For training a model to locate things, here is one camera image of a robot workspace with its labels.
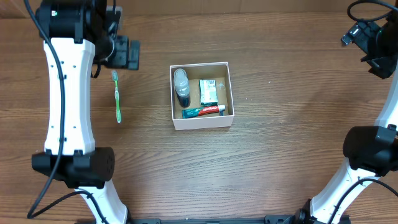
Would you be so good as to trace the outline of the green toothbrush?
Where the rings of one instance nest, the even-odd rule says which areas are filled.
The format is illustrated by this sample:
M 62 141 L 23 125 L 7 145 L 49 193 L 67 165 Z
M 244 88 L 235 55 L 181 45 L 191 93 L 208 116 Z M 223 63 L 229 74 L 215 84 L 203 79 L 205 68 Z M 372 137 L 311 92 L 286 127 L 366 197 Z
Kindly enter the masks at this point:
M 119 105 L 119 88 L 118 88 L 118 73 L 117 71 L 113 70 L 112 71 L 112 79 L 115 84 L 114 88 L 114 98 L 116 102 L 116 121 L 118 123 L 121 123 L 121 110 L 120 110 L 120 105 Z

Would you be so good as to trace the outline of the clear bottle with dark liquid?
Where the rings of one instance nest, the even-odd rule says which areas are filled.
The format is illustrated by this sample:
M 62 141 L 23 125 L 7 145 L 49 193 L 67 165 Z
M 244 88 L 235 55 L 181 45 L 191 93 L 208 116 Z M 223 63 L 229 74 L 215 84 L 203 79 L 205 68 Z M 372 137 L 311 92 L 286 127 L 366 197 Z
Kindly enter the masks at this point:
M 174 72 L 174 88 L 180 106 L 188 108 L 190 106 L 190 85 L 187 73 L 182 68 L 178 68 Z

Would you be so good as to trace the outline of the red green toothpaste tube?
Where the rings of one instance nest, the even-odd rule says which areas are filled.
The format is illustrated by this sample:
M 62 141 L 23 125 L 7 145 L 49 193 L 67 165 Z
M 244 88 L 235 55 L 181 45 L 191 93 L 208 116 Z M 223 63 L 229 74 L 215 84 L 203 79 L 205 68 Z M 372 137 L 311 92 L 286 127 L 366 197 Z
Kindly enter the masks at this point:
M 182 111 L 182 118 L 195 118 L 197 116 L 203 116 L 207 114 L 220 113 L 221 110 L 225 110 L 225 105 L 207 106 L 202 108 L 187 109 Z

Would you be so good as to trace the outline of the green soap box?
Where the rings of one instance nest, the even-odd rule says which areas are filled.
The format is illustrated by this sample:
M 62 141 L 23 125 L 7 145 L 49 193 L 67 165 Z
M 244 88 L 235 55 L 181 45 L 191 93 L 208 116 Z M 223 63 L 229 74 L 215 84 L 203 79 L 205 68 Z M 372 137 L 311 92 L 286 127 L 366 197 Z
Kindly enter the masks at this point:
M 199 80 L 200 104 L 202 106 L 215 106 L 218 104 L 216 80 Z

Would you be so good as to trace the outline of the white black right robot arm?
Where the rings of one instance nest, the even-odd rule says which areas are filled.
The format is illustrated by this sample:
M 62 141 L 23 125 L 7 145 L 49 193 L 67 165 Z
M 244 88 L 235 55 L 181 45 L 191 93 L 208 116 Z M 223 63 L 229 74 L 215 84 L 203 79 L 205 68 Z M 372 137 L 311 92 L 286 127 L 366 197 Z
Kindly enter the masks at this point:
M 365 53 L 362 61 L 370 65 L 370 73 L 393 78 L 391 88 L 374 125 L 349 130 L 342 165 L 287 223 L 349 223 L 343 213 L 355 198 L 371 183 L 397 170 L 397 12 L 388 13 L 383 26 L 357 21 L 341 43 L 356 44 Z

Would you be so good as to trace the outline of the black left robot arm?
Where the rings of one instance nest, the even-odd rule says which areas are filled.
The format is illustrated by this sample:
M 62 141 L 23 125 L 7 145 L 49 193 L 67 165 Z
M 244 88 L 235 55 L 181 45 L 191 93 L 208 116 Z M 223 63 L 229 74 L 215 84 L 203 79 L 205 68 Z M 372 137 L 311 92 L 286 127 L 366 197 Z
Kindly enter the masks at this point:
M 101 68 L 139 68 L 140 43 L 119 35 L 122 9 L 107 0 L 42 1 L 30 16 L 44 41 L 49 85 L 49 127 L 32 168 L 80 195 L 95 223 L 132 223 L 112 177 L 114 151 L 95 143 L 90 82 Z

